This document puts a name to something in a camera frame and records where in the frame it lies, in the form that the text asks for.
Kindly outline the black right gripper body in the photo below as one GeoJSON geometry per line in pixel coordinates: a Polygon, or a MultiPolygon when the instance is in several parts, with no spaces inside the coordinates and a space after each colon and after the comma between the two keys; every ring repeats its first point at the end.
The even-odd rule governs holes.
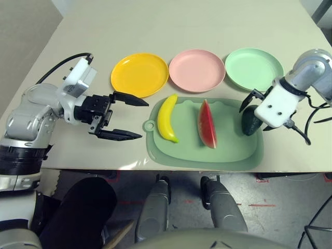
{"type": "Polygon", "coordinates": [[[258,98],[260,100],[264,100],[269,93],[272,91],[272,87],[269,87],[265,92],[258,91],[257,89],[255,90],[255,98],[258,98]]]}

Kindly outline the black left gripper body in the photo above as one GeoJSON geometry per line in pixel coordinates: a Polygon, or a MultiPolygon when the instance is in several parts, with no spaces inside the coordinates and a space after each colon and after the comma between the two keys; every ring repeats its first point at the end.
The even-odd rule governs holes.
{"type": "Polygon", "coordinates": [[[80,106],[74,107],[74,118],[90,125],[88,132],[95,136],[110,136],[110,132],[103,130],[108,126],[113,111],[110,109],[114,103],[112,94],[108,96],[87,96],[80,106]]]}

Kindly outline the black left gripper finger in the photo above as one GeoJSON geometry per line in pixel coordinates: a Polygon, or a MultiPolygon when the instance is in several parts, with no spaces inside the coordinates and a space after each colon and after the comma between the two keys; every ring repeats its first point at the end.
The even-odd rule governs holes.
{"type": "Polygon", "coordinates": [[[118,91],[113,92],[113,101],[122,101],[125,104],[132,106],[149,106],[149,104],[141,98],[118,91]]]}
{"type": "Polygon", "coordinates": [[[119,130],[119,129],[114,129],[113,131],[98,129],[95,132],[95,135],[100,139],[112,140],[112,141],[127,141],[127,140],[139,139],[142,137],[142,135],[140,134],[126,130],[119,130]]]}

